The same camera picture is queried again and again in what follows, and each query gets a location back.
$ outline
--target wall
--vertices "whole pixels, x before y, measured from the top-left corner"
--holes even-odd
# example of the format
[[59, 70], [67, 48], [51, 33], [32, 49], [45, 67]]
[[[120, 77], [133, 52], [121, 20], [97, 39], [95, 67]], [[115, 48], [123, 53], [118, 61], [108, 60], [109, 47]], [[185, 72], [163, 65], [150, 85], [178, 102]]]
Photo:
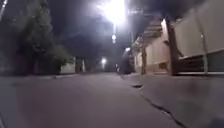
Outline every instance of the wall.
[[[148, 72], [166, 72], [166, 67], [161, 68], [160, 64], [165, 64], [169, 61], [169, 49], [168, 46], [163, 43], [167, 40], [166, 34], [163, 34], [161, 37], [156, 38], [154, 41], [149, 42], [145, 40], [145, 44], [148, 44], [146, 47], [147, 53], [147, 71]], [[142, 66], [142, 57], [141, 52], [136, 56], [136, 71], [140, 72]]]
[[210, 72], [224, 72], [224, 1], [207, 0], [175, 24], [177, 46], [185, 57], [203, 54], [204, 33]]

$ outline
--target dark sky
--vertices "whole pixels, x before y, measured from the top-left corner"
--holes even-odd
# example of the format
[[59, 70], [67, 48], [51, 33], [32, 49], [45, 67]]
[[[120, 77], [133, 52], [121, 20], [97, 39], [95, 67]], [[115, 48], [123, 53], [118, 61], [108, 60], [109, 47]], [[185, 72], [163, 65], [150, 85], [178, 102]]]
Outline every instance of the dark sky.
[[130, 44], [128, 30], [119, 28], [117, 43], [112, 44], [112, 24], [97, 12], [97, 2], [99, 0], [49, 0], [54, 33], [63, 39], [74, 56], [119, 58]]

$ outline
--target sidewalk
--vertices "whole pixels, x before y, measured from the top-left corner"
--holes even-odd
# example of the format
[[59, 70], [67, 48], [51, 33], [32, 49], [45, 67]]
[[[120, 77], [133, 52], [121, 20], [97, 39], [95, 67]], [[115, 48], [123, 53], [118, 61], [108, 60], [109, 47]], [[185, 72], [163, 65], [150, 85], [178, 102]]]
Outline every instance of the sidewalk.
[[187, 128], [224, 127], [224, 78], [123, 76], [142, 84], [143, 98], [169, 111]]

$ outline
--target road crack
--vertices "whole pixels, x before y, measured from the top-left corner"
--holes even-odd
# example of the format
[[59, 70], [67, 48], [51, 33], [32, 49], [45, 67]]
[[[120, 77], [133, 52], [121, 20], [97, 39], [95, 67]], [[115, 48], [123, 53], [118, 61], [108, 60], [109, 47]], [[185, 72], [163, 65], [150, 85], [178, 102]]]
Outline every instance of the road crack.
[[178, 119], [176, 119], [173, 114], [168, 111], [166, 108], [156, 105], [154, 104], [150, 99], [146, 98], [143, 94], [141, 94], [141, 97], [146, 100], [152, 107], [154, 107], [155, 109], [161, 111], [164, 115], [166, 115], [168, 118], [170, 118], [171, 120], [174, 121], [175, 124], [177, 124], [178, 126], [180, 126], [181, 128], [187, 128], [187, 126], [185, 126], [182, 122], [180, 122]]

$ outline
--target street light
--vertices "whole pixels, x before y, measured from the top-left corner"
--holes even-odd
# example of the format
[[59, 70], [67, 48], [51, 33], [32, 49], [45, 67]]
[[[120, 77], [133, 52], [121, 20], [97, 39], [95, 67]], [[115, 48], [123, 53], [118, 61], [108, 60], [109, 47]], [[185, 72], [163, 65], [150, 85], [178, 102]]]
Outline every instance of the street light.
[[129, 51], [131, 51], [131, 48], [126, 48], [125, 49], [125, 52], [129, 52]]
[[126, 9], [124, 0], [110, 0], [99, 5], [103, 15], [114, 25], [121, 25], [126, 21]]
[[107, 64], [107, 59], [105, 57], [103, 57], [101, 59], [101, 65], [102, 65], [102, 68], [104, 69], [105, 68], [105, 65]]

